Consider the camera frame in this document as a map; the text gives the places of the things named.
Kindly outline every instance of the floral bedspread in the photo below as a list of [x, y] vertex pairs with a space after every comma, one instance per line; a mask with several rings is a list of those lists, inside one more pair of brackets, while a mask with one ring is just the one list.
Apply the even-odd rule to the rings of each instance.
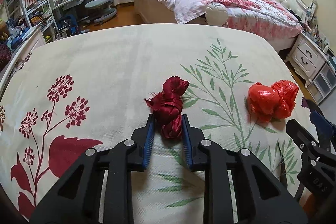
[[298, 20], [275, 0], [158, 0], [175, 14], [177, 23], [187, 23], [204, 14], [209, 3], [225, 5], [229, 28], [255, 33], [266, 40], [297, 36]]
[[[173, 75], [190, 82], [182, 114], [191, 126], [225, 149], [250, 149], [276, 177], [286, 175], [295, 195], [302, 161], [286, 134], [289, 119], [260, 124], [246, 103], [255, 82], [293, 81], [271, 45], [228, 28], [144, 24], [38, 47], [10, 80], [0, 102], [0, 184], [19, 212], [29, 219], [87, 148], [111, 149], [144, 126], [143, 99]], [[316, 138], [301, 99], [299, 91], [290, 118]], [[135, 223], [203, 221], [204, 174], [188, 170], [181, 141], [158, 131], [147, 170], [132, 172], [132, 195]]]

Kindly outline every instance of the green leaf print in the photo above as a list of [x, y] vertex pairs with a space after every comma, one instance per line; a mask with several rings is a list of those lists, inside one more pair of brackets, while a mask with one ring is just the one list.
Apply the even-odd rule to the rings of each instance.
[[183, 108], [186, 109], [186, 108], [188, 108], [188, 107], [191, 107], [191, 106], [193, 106], [194, 104], [196, 104], [197, 101], [198, 101], [198, 99], [191, 100], [191, 101], [186, 102], [186, 103], [183, 102]]
[[174, 149], [172, 148], [168, 148], [169, 152], [172, 154], [172, 156], [174, 157], [174, 159], [184, 168], [188, 169], [187, 164], [185, 163], [184, 159], [182, 159], [182, 157], [179, 155], [179, 153], [177, 153]]
[[219, 114], [211, 109], [204, 109], [204, 108], [201, 108], [201, 110], [203, 110], [204, 112], [210, 114], [210, 115], [214, 115], [214, 116], [219, 116]]
[[272, 154], [269, 147], [268, 147], [268, 160], [269, 160], [269, 167], [272, 168]]
[[214, 129], [214, 128], [217, 128], [217, 127], [225, 127], [225, 126], [227, 126], [227, 125], [223, 125], [223, 126], [207, 125], [207, 126], [201, 126], [201, 127], [199, 127], [199, 129], [206, 130], [206, 129]]
[[184, 206], [184, 205], [187, 205], [188, 203], [190, 203], [190, 202], [192, 202], [196, 199], [200, 199], [200, 198], [188, 198], [188, 199], [180, 200], [180, 201], [174, 202], [170, 205], [167, 205], [166, 208]]
[[[211, 120], [213, 120], [213, 117], [217, 117], [214, 119], [216, 122], [213, 124], [205, 124], [199, 128], [201, 130], [212, 130], [220, 127], [232, 127], [232, 130], [226, 130], [225, 133], [230, 134], [230, 136], [233, 135], [237, 149], [248, 148], [259, 160], [264, 160], [266, 165], [269, 165], [271, 172], [276, 174], [280, 170], [278, 152], [281, 147], [283, 162], [287, 167], [285, 175], [289, 177], [288, 180], [294, 181], [292, 176], [296, 174], [296, 166], [299, 164], [294, 151], [295, 146], [292, 146], [291, 139], [282, 140], [281, 143], [278, 143], [278, 140], [275, 148], [273, 145], [272, 147], [265, 147], [263, 140], [253, 142], [250, 139], [255, 128], [272, 133], [272, 136], [278, 134], [271, 126], [264, 128], [257, 123], [256, 114], [251, 111], [246, 97], [243, 98], [241, 95], [236, 97], [238, 89], [245, 87], [248, 90], [249, 84], [256, 81], [247, 79], [250, 76], [248, 69], [244, 68], [244, 64], [238, 63], [238, 55], [234, 55], [235, 53], [230, 51], [229, 48], [226, 50], [224, 40], [217, 39], [217, 43], [213, 42], [209, 45], [208, 56], [206, 55], [205, 59], [195, 59], [196, 63], [191, 64], [190, 69], [186, 69], [183, 66], [183, 69], [192, 78], [189, 82], [192, 82], [190, 87], [193, 88], [194, 93], [189, 92], [189, 95], [186, 95], [184, 104], [187, 104], [187, 106], [190, 104], [195, 107], [200, 101], [207, 102], [207, 108], [200, 108], [199, 110], [212, 116]], [[244, 100], [247, 111], [243, 109], [243, 111], [240, 110], [240, 113], [238, 107], [242, 105], [242, 100]]]
[[231, 111], [233, 111], [233, 107], [234, 107], [234, 103], [233, 103], [233, 98], [232, 98], [232, 95], [230, 96], [230, 108], [231, 108]]
[[273, 129], [271, 128], [268, 128], [268, 127], [264, 127], [264, 129], [270, 133], [276, 133], [276, 131], [274, 131]]
[[202, 75], [201, 75], [200, 71], [198, 69], [196, 69], [196, 72], [197, 72], [197, 75], [198, 75], [199, 79], [202, 80]]
[[236, 145], [239, 149], [241, 149], [242, 145], [240, 144], [240, 140], [239, 138], [237, 137], [237, 135], [234, 133], [234, 136], [235, 136], [235, 141], [236, 141]]
[[217, 47], [216, 45], [211, 44], [211, 46], [214, 47], [215, 49], [219, 50], [219, 47]]
[[206, 72], [207, 74], [209, 74], [209, 75], [212, 76], [212, 77], [215, 77], [211, 72], [209, 72], [209, 71], [207, 71], [207, 70], [203, 70], [203, 69], [202, 69], [202, 71]]
[[194, 93], [191, 89], [187, 88], [187, 91], [188, 91], [189, 93], [191, 93], [192, 95], [195, 95], [195, 93]]
[[215, 55], [217, 55], [217, 57], [219, 57], [218, 53], [214, 49], [212, 49], [212, 51]]
[[265, 153], [266, 153], [267, 148], [265, 148], [264, 150], [262, 150], [262, 152], [260, 153], [260, 155], [258, 156], [259, 160], [263, 160]]
[[216, 69], [218, 69], [219, 71], [221, 70], [216, 62], [214, 62], [213, 64], [215, 65]]
[[183, 187], [183, 186], [169, 186], [169, 187], [164, 187], [164, 188], [161, 188], [161, 189], [157, 189], [155, 191], [163, 192], [163, 193], [169, 193], [169, 192], [181, 191], [183, 188], [186, 188], [186, 187]]
[[256, 156], [258, 155], [259, 148], [260, 148], [260, 141], [258, 142], [257, 148], [255, 150], [255, 155]]
[[226, 98], [225, 98], [224, 92], [222, 91], [221, 87], [219, 87], [219, 95], [222, 97], [222, 100], [226, 102]]
[[167, 174], [158, 174], [161, 178], [171, 181], [171, 182], [175, 182], [175, 183], [179, 183], [179, 184], [190, 184], [189, 182], [187, 182], [186, 180], [179, 178], [177, 176], [173, 176], [173, 175], [167, 175]]
[[211, 78], [211, 80], [210, 80], [210, 87], [211, 87], [212, 90], [215, 89], [215, 84], [213, 82], [213, 78]]
[[191, 71], [193, 72], [193, 74], [195, 74], [195, 70], [194, 70], [194, 68], [192, 67], [192, 65], [190, 65], [190, 69], [191, 69]]
[[205, 62], [202, 61], [202, 60], [197, 59], [197, 61], [200, 62], [200, 63], [202, 63], [203, 65], [209, 66], [209, 64], [205, 63]]
[[185, 71], [187, 72], [187, 73], [190, 73], [191, 74], [191, 71], [190, 70], [188, 70], [186, 67], [184, 67], [183, 65], [181, 65], [182, 66], [182, 68], [184, 68], [185, 69]]

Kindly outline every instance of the red plastic bag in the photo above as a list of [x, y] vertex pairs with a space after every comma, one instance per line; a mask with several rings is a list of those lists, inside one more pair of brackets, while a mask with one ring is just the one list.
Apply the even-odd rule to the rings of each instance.
[[249, 88], [248, 102], [260, 122], [269, 122], [272, 117], [284, 119], [292, 115], [298, 91], [299, 87], [288, 80], [275, 82], [271, 87], [257, 82]]

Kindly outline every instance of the red satin ribbon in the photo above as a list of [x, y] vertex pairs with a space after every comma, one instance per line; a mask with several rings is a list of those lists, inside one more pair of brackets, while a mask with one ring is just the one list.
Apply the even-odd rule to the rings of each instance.
[[172, 76], [162, 85], [162, 92], [156, 94], [150, 101], [145, 99], [155, 119], [162, 127], [162, 136], [167, 139], [177, 139], [182, 134], [183, 102], [181, 96], [188, 86], [188, 81]]

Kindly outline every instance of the floral print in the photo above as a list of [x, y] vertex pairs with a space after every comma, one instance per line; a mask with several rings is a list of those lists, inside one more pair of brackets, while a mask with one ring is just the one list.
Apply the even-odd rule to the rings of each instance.
[[[77, 97], [73, 101], [71, 106], [65, 107], [65, 118], [58, 122], [53, 122], [53, 117], [56, 116], [56, 104], [60, 98], [66, 98], [68, 93], [72, 90], [74, 84], [73, 78], [70, 75], [64, 75], [56, 79], [55, 84], [48, 90], [47, 98], [52, 102], [51, 111], [48, 109], [42, 114], [40, 121], [45, 121], [45, 131], [42, 134], [41, 139], [37, 139], [35, 126], [38, 120], [37, 108], [26, 113], [25, 118], [21, 122], [19, 132], [21, 132], [24, 138], [33, 138], [34, 147], [28, 146], [24, 150], [24, 156], [21, 164], [19, 153], [17, 153], [17, 164], [11, 168], [10, 178], [15, 178], [19, 187], [28, 191], [31, 195], [31, 199], [34, 201], [32, 204], [26, 193], [19, 192], [17, 199], [19, 212], [26, 218], [30, 218], [33, 210], [37, 205], [36, 194], [38, 190], [38, 183], [40, 179], [49, 170], [56, 177], [61, 177], [62, 174], [72, 165], [72, 163], [83, 153], [86, 149], [94, 147], [97, 144], [102, 144], [99, 140], [68, 138], [64, 136], [56, 136], [48, 147], [48, 153], [45, 152], [47, 145], [45, 137], [50, 132], [61, 125], [63, 122], [68, 121], [66, 128], [70, 126], [80, 126], [82, 121], [86, 119], [86, 114], [90, 110], [88, 107], [88, 100], [85, 98]], [[1, 130], [2, 123], [5, 118], [3, 106], [0, 107], [0, 122]]]
[[20, 69], [23, 68], [23, 66], [29, 61], [30, 57], [32, 56], [32, 52], [28, 53], [26, 58], [22, 61]]
[[36, 109], [33, 109], [33, 112], [27, 112], [26, 117], [21, 122], [21, 127], [19, 132], [21, 132], [25, 138], [29, 139], [31, 132], [33, 131], [32, 126], [36, 125], [36, 120], [38, 118]]
[[229, 13], [225, 26], [257, 34], [269, 41], [295, 37], [302, 29], [298, 20], [275, 0], [158, 1], [174, 12], [177, 23], [187, 23], [203, 15], [210, 3], [221, 3]]
[[3, 131], [3, 123], [5, 122], [5, 108], [3, 105], [0, 106], [0, 130]]
[[50, 101], [59, 101], [59, 96], [66, 98], [68, 92], [72, 90], [72, 85], [74, 84], [72, 77], [70, 75], [59, 77], [56, 79], [56, 83], [51, 86], [47, 94], [48, 100]]

